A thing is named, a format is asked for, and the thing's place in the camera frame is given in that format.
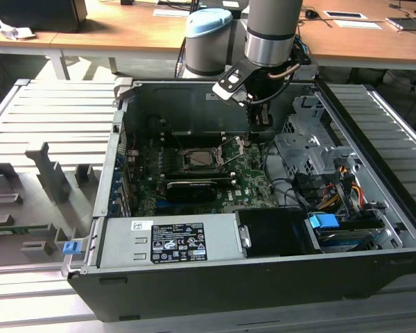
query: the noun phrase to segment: robotic arm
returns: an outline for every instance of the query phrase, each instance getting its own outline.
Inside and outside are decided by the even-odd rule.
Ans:
[[[246,107],[251,126],[271,126],[270,102],[290,84],[301,64],[302,48],[293,47],[302,0],[251,0],[245,56],[220,77],[213,91]]]
[[[252,130],[271,127],[270,102],[288,87],[300,65],[311,63],[295,37],[301,7],[302,0],[250,0],[248,22],[231,22],[226,10],[201,10],[188,20],[187,72],[218,76],[232,65],[213,91],[245,107]],[[206,22],[222,22],[223,27]],[[198,24],[214,32],[193,33],[199,32]]]

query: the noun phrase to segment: light blue robot joint cap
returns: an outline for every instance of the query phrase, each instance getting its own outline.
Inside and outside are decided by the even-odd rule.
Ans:
[[[208,35],[233,20],[233,15],[229,10],[221,8],[208,8],[193,12],[187,19],[187,38],[196,38]]]

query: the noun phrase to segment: wooden desk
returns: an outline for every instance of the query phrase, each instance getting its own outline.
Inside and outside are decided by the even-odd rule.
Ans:
[[[69,78],[67,66],[64,63],[60,50],[51,48],[51,42],[57,33],[36,32],[36,35],[37,38],[13,41],[7,40],[0,34],[0,53],[48,56],[51,58],[57,78]]]
[[[109,57],[112,71],[116,71],[115,57],[177,58],[185,18],[154,17],[156,7],[149,3],[121,6],[119,0],[86,0],[86,4],[87,21],[80,33],[37,32],[37,39],[16,42],[0,36],[0,53],[50,56],[62,79],[69,78],[64,56]],[[405,17],[389,8],[386,0],[304,0],[304,5],[314,7],[324,19],[323,10],[361,12],[371,21]],[[402,7],[413,15],[416,3],[403,1]],[[398,33],[388,22],[378,23],[382,30],[340,28],[328,22],[333,28],[306,19],[300,27],[302,39],[319,65],[416,69],[416,33]]]
[[[389,8],[385,0],[304,0],[304,5],[314,7],[323,19],[329,19],[323,10],[360,12],[369,21],[406,16]],[[415,16],[416,3],[403,1],[401,6]],[[300,27],[302,40],[320,65],[416,69],[416,33],[398,33],[388,22],[376,23],[382,30],[374,30],[341,28],[333,21],[327,21],[333,26],[329,28],[322,21],[303,20]]]
[[[86,6],[87,21],[80,33],[58,33],[53,48],[176,52],[182,44],[187,19],[155,17],[153,4],[87,0]]]

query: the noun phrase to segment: computer mouse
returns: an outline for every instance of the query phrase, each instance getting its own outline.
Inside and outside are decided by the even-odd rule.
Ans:
[[[317,19],[319,17],[319,13],[312,9],[307,9],[305,11],[305,17],[307,19]]]

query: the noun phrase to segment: table leg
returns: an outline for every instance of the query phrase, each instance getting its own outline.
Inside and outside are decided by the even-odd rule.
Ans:
[[[117,71],[116,58],[110,58],[110,69],[113,74],[117,74],[119,72]]]
[[[58,80],[69,80],[68,67],[64,58],[60,55],[52,55],[51,61],[53,62],[55,74]]]

